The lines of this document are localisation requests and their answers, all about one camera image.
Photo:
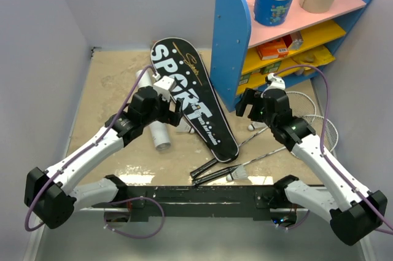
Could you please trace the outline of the white shuttlecock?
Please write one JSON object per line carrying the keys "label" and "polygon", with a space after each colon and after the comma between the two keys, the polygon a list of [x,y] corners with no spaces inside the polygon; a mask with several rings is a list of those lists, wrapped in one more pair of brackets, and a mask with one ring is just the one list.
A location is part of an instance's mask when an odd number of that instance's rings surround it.
{"label": "white shuttlecock", "polygon": [[193,127],[185,119],[181,119],[178,126],[176,127],[176,133],[194,134],[194,132],[195,130]]}
{"label": "white shuttlecock", "polygon": [[254,131],[254,130],[256,130],[256,129],[261,129],[261,128],[265,128],[265,127],[266,127],[266,124],[263,123],[263,122],[252,122],[252,123],[247,127],[247,129],[248,129],[249,131]]}
{"label": "white shuttlecock", "polygon": [[238,165],[231,168],[229,174],[226,176],[228,182],[237,180],[246,180],[248,178],[247,171],[244,165]]}

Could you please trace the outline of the white shuttlecock tube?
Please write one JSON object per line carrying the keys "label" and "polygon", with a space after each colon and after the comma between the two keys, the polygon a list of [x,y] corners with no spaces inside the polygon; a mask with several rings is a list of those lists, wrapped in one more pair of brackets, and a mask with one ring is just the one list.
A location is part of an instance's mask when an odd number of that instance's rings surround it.
{"label": "white shuttlecock tube", "polygon": [[[138,87],[152,86],[150,75],[145,72],[138,82]],[[149,125],[150,133],[152,135],[153,144],[157,151],[164,151],[171,147],[171,141],[166,126],[161,122],[152,122]]]}

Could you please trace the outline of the white shuttlecock front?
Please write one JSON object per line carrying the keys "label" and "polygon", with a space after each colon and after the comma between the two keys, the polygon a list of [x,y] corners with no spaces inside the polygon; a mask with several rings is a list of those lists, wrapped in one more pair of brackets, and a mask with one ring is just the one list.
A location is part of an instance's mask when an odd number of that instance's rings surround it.
{"label": "white shuttlecock front", "polygon": [[238,165],[231,168],[229,174],[226,176],[228,182],[237,180],[246,180],[248,178],[247,171],[244,165]]}

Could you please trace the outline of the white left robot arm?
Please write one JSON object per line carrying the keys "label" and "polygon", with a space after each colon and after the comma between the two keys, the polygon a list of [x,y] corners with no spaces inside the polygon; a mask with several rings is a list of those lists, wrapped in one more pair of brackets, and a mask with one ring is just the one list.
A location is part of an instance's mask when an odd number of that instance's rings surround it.
{"label": "white left robot arm", "polygon": [[133,89],[118,113],[112,115],[81,148],[45,171],[33,168],[26,177],[24,203],[29,218],[37,215],[42,225],[54,229],[73,214],[77,198],[71,193],[78,183],[110,155],[123,149],[153,122],[179,125],[184,99],[174,99],[168,90],[158,87]]}

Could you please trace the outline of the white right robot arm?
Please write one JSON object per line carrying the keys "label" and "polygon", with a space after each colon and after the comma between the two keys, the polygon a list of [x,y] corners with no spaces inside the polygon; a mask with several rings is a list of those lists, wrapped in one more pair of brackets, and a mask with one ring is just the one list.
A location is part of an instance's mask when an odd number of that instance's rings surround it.
{"label": "white right robot arm", "polygon": [[236,115],[243,116],[248,105],[252,106],[249,119],[265,123],[275,140],[306,163],[328,191],[320,193],[293,179],[274,191],[273,199],[278,206],[298,204],[317,214],[348,246],[380,228],[387,208],[385,194],[380,190],[372,192],[341,165],[314,128],[293,115],[284,90],[261,92],[248,88],[235,106]]}

